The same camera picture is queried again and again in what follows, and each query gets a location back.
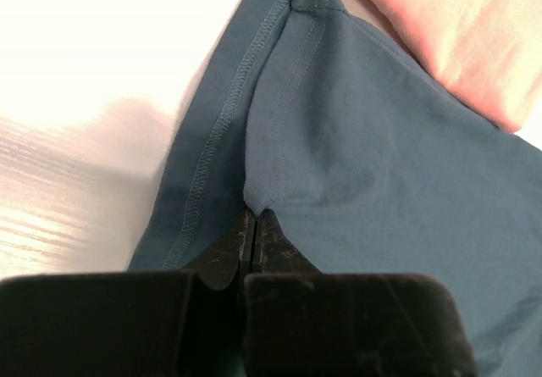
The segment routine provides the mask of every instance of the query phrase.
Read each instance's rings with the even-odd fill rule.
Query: pink fabric
[[[542,105],[535,0],[373,0],[420,64],[473,110],[513,132]]]

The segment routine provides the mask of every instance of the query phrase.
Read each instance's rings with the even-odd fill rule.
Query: blue fabric
[[[480,376],[542,375],[542,152],[340,0],[243,1],[131,268],[182,267],[243,201],[324,272],[440,280]]]

